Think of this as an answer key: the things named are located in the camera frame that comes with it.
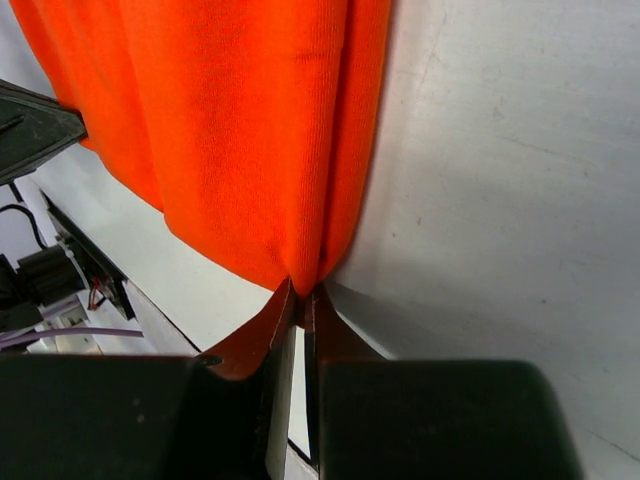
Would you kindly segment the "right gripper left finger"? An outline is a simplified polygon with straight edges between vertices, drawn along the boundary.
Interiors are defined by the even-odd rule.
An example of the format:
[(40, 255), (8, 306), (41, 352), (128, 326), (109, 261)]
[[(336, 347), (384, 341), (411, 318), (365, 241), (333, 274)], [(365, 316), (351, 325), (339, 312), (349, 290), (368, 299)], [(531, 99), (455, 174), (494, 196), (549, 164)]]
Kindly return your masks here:
[(195, 357), (5, 355), (5, 479), (280, 479), (296, 295)]

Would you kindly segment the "orange t-shirt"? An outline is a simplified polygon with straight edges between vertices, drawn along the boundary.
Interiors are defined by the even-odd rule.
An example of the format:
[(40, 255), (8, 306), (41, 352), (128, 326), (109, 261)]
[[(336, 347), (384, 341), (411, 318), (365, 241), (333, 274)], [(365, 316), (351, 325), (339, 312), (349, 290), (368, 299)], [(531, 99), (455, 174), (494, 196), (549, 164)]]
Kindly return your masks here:
[(215, 263), (308, 294), (357, 223), (388, 1), (15, 1), (107, 170)]

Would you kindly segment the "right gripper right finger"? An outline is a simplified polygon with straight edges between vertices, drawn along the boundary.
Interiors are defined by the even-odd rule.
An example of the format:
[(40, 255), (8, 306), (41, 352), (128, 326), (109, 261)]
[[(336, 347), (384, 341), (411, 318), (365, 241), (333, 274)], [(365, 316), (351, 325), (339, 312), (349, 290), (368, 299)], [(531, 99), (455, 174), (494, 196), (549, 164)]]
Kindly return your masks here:
[(580, 479), (542, 372), (513, 360), (387, 360), (336, 312), (304, 305), (311, 462), (323, 479)]

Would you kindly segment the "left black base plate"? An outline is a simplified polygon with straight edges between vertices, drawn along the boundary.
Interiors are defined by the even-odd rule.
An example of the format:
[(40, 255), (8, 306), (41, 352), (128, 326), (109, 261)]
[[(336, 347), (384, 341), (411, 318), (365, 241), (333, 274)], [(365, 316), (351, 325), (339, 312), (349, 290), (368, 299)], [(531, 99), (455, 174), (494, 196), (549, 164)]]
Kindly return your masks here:
[(126, 320), (132, 320), (135, 313), (125, 291), (127, 277), (123, 271), (93, 242), (48, 195), (42, 192), (47, 213), (61, 238), (81, 251), (90, 277), (97, 277), (108, 291), (107, 298)]

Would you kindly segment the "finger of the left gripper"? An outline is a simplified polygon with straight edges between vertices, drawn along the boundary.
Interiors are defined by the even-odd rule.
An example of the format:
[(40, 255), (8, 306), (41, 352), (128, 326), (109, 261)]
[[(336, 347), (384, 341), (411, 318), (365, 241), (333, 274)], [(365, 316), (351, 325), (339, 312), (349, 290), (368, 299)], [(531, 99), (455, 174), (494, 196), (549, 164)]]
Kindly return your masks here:
[(57, 100), (1, 82), (1, 183), (29, 175), (87, 137), (79, 111)]

